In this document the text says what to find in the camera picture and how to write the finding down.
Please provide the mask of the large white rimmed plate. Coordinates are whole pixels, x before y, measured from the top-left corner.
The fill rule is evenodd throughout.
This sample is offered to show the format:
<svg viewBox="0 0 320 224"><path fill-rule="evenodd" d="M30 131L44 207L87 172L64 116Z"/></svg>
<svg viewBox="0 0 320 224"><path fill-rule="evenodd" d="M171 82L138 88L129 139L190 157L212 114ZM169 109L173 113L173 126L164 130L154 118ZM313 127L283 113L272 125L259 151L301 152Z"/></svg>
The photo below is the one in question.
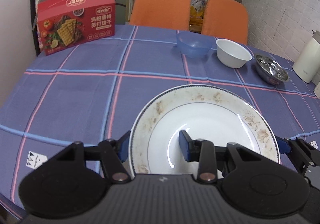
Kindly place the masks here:
<svg viewBox="0 0 320 224"><path fill-rule="evenodd" d="M132 175L196 175L198 164L186 162L180 150L181 130L193 140L220 147L234 142L281 162L274 133L255 108L228 90L189 84L160 93L140 111L130 135Z"/></svg>

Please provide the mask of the stainless steel bowl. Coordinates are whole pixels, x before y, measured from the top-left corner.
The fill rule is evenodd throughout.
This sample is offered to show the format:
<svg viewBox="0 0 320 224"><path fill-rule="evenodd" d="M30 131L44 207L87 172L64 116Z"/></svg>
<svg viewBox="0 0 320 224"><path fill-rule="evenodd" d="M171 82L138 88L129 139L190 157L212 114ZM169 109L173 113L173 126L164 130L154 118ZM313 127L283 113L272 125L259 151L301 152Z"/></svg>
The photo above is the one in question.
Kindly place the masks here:
<svg viewBox="0 0 320 224"><path fill-rule="evenodd" d="M268 84L277 86L290 80L287 71L269 56L255 54L254 59L258 75Z"/></svg>

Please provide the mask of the white ribbed bowl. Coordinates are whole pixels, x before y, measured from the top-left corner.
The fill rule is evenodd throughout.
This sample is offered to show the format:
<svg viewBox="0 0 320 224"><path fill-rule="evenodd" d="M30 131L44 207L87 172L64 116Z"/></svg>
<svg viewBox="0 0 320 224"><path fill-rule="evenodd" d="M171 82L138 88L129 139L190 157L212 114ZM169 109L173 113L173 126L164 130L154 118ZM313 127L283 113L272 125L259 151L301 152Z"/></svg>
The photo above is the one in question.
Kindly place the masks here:
<svg viewBox="0 0 320 224"><path fill-rule="evenodd" d="M238 69L252 59L251 53L242 45L228 40L217 39L217 58L229 68Z"/></svg>

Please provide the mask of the blue translucent plastic bowl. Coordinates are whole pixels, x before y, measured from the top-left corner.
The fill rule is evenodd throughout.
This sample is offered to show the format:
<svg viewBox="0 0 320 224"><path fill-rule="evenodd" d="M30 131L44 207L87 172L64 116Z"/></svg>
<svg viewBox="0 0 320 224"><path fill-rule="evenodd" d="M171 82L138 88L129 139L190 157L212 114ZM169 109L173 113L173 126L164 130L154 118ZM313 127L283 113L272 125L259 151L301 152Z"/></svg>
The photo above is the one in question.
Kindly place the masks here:
<svg viewBox="0 0 320 224"><path fill-rule="evenodd" d="M189 58L202 58L212 48L210 39L192 32L179 32L176 41L179 51Z"/></svg>

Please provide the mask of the white tablecloth label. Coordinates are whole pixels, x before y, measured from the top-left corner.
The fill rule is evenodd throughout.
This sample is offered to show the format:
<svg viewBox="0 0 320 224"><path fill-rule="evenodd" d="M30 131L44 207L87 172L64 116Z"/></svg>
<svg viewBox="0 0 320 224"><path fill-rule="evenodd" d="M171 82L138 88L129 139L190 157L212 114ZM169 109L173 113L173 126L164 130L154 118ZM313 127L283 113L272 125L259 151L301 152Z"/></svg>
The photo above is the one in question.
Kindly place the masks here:
<svg viewBox="0 0 320 224"><path fill-rule="evenodd" d="M309 143L312 147L314 147L315 149L318 149L318 145L316 141L312 141Z"/></svg>
<svg viewBox="0 0 320 224"><path fill-rule="evenodd" d="M27 156L26 166L31 169L37 169L47 160L48 160L47 156L29 151Z"/></svg>

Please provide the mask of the blue plaid tablecloth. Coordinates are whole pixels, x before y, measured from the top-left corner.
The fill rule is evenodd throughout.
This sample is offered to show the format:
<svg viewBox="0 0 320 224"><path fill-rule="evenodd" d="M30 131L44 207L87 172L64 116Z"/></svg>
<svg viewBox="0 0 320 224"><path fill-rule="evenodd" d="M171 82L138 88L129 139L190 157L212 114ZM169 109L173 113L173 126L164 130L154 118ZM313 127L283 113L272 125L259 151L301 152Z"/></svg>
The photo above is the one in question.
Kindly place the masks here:
<svg viewBox="0 0 320 224"><path fill-rule="evenodd" d="M1 205L14 217L25 212L18 197L31 172L28 152L52 157L74 141L96 145L120 138L157 94L184 84L210 84L250 103L281 138L319 145L319 99L292 62L276 56L290 80L264 82L254 61L223 65L212 47L203 58L176 48L175 30L117 26L114 36L53 55L39 55L1 106Z"/></svg>

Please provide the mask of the cream travel cup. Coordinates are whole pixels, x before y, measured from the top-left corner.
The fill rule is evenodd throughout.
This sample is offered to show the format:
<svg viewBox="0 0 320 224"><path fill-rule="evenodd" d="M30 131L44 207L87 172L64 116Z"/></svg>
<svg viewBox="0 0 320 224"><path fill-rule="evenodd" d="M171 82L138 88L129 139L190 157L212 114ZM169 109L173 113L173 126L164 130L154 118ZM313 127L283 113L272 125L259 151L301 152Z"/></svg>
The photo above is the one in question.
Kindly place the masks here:
<svg viewBox="0 0 320 224"><path fill-rule="evenodd" d="M320 82L319 78L314 78L312 82L315 84L315 88L313 90L314 94L316 95L317 99L320 99Z"/></svg>

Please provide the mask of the cream thermos jug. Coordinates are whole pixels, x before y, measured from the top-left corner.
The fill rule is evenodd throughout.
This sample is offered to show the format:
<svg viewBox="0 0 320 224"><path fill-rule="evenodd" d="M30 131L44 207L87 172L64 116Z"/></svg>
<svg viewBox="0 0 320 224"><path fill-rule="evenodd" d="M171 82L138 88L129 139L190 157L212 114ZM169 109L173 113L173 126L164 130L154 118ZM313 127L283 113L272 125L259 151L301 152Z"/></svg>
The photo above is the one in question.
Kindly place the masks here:
<svg viewBox="0 0 320 224"><path fill-rule="evenodd" d="M310 83L319 70L319 38L319 31L313 31L312 38L292 66L293 71L306 83Z"/></svg>

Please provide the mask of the right orange chair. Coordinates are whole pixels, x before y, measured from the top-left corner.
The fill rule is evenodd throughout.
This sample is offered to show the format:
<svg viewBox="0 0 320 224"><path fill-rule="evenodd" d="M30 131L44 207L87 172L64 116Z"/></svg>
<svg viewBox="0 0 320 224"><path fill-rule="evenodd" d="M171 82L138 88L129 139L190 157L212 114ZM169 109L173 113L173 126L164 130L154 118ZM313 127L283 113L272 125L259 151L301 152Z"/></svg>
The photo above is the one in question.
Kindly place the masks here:
<svg viewBox="0 0 320 224"><path fill-rule="evenodd" d="M247 45L248 12L234 0L208 0L201 34Z"/></svg>

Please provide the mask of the orange chair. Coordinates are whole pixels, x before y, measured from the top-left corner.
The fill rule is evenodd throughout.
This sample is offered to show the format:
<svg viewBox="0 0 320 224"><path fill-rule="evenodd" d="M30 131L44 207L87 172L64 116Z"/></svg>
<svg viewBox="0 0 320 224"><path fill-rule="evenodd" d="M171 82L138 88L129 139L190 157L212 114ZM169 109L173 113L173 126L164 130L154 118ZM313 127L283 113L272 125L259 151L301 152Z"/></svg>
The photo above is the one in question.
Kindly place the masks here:
<svg viewBox="0 0 320 224"><path fill-rule="evenodd" d="M189 30L191 0L135 0L129 24Z"/></svg>
<svg viewBox="0 0 320 224"><path fill-rule="evenodd" d="M208 0L201 34L247 45L248 12L234 0Z"/></svg>

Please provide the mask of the red cracker box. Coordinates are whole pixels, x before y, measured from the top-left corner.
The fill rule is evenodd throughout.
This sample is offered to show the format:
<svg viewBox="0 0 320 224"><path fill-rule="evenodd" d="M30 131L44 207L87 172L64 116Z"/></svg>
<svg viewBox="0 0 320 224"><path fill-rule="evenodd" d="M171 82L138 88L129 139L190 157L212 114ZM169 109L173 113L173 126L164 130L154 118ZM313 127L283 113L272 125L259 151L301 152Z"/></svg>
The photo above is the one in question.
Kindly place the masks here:
<svg viewBox="0 0 320 224"><path fill-rule="evenodd" d="M115 0L40 0L37 32L46 55L115 33Z"/></svg>

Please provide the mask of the left orange chair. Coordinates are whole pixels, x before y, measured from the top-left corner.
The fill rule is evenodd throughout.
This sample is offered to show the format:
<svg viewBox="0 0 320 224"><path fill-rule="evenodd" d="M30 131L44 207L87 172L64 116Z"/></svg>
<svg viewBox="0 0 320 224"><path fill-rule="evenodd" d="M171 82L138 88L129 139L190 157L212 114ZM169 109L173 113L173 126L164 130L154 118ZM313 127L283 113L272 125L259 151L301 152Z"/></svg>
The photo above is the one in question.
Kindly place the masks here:
<svg viewBox="0 0 320 224"><path fill-rule="evenodd" d="M191 0L135 0L129 24L189 30Z"/></svg>

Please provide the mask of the yellow snack bag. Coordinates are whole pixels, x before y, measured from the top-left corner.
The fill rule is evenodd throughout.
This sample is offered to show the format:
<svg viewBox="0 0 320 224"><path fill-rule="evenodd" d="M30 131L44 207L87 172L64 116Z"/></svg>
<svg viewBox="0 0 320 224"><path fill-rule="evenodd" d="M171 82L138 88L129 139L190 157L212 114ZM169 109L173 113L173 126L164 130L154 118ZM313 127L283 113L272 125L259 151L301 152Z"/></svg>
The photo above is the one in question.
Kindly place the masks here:
<svg viewBox="0 0 320 224"><path fill-rule="evenodd" d="M189 30L200 33L203 25L206 0L191 0Z"/></svg>

